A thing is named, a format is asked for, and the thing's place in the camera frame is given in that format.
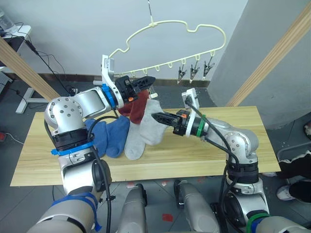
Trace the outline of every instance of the wooden beam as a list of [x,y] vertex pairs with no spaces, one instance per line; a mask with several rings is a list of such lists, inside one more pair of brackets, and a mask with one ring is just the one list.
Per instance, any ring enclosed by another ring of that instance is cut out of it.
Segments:
[[0,61],[16,73],[23,81],[38,92],[43,98],[51,101],[59,94],[51,88],[4,39],[0,37]]
[[307,4],[287,32],[271,49],[257,69],[249,76],[226,106],[238,106],[310,30],[310,27],[311,2]]

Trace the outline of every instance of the wooden tabletop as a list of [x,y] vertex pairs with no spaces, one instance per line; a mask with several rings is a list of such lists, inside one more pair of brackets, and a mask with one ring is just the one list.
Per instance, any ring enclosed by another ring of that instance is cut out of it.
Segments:
[[[178,110],[164,109],[170,113]],[[207,117],[226,121],[234,127],[252,130],[259,139],[259,171],[280,171],[256,106],[200,108],[200,111]],[[43,120],[43,113],[35,114],[11,186],[62,184],[57,156],[50,153],[53,144],[44,129]],[[172,131],[172,127],[167,128],[159,145],[146,145],[143,156],[138,160],[128,160],[124,153],[117,159],[104,156],[103,159],[109,164],[112,180],[222,175],[225,166],[223,151],[195,136],[181,137]]]

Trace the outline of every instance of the red sock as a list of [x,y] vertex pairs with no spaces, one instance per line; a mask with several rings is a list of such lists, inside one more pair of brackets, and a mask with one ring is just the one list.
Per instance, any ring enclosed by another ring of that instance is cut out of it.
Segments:
[[123,108],[118,109],[119,113],[125,117],[130,117],[130,121],[135,124],[140,124],[145,113],[145,107],[149,93],[143,90],[138,93],[138,99],[134,102],[126,104]]

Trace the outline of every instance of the gray sock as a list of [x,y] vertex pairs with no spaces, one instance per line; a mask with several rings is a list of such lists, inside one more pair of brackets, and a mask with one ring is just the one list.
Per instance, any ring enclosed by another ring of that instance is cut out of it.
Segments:
[[126,157],[130,160],[139,159],[145,150],[145,145],[139,135],[139,125],[130,122],[130,129],[124,146]]
[[163,134],[168,127],[158,123],[152,116],[152,113],[159,113],[163,110],[157,100],[147,100],[144,116],[140,123],[139,133],[142,140],[151,146],[157,145],[162,141]]

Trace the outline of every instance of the sock hanger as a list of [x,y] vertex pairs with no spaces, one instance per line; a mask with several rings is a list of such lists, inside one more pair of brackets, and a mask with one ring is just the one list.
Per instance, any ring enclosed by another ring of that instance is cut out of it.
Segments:
[[139,71],[142,71],[144,74],[147,74],[147,70],[149,69],[152,69],[152,68],[155,68],[156,71],[160,71],[160,67],[161,66],[164,66],[164,65],[167,65],[169,68],[172,68],[173,67],[173,63],[176,63],[176,62],[181,62],[181,64],[184,66],[186,64],[186,60],[189,59],[189,58],[192,58],[192,57],[195,57],[195,60],[198,62],[201,58],[201,55],[203,54],[206,54],[206,53],[210,53],[210,56],[213,57],[215,55],[215,52],[217,50],[220,50],[222,49],[224,46],[225,46],[225,43],[226,43],[226,35],[225,35],[225,32],[218,26],[215,26],[215,25],[212,25],[212,24],[198,24],[196,26],[196,28],[194,30],[191,30],[189,29],[188,27],[188,24],[187,22],[185,21],[182,21],[182,20],[163,20],[163,21],[157,21],[157,22],[154,22],[153,20],[153,17],[152,17],[152,14],[151,14],[151,7],[150,7],[150,1],[148,1],[148,4],[149,4],[149,12],[150,12],[150,19],[151,19],[151,23],[144,27],[144,28],[141,28],[139,29],[138,31],[134,32],[132,35],[130,35],[127,39],[126,39],[126,45],[127,45],[127,48],[125,50],[122,50],[120,48],[114,50],[110,55],[109,55],[109,58],[111,58],[113,55],[115,55],[117,52],[122,52],[122,53],[126,53],[130,50],[130,44],[129,44],[129,41],[134,37],[136,36],[137,34],[141,33],[142,31],[146,30],[146,29],[149,29],[149,28],[154,28],[156,26],[158,26],[159,24],[163,24],[163,23],[182,23],[185,25],[186,27],[186,30],[188,33],[196,33],[198,31],[198,29],[200,27],[208,27],[208,28],[215,28],[217,29],[218,31],[220,31],[224,37],[224,42],[223,44],[218,47],[218,48],[215,48],[215,49],[211,49],[211,50],[207,50],[207,51],[204,51],[204,52],[200,52],[200,53],[196,53],[196,54],[193,54],[191,56],[187,56],[187,57],[182,57],[182,58],[179,58],[179,59],[176,59],[176,60],[172,60],[172,61],[169,61],[169,62],[164,62],[164,63],[161,63],[161,64],[157,64],[155,66],[150,66],[150,67],[145,67],[145,68],[141,68],[141,69],[135,69],[135,70],[130,70],[130,71],[126,71],[126,72],[122,72],[120,73],[119,75],[124,75],[124,74],[129,74],[131,73],[134,77],[135,77],[135,72],[139,72]]

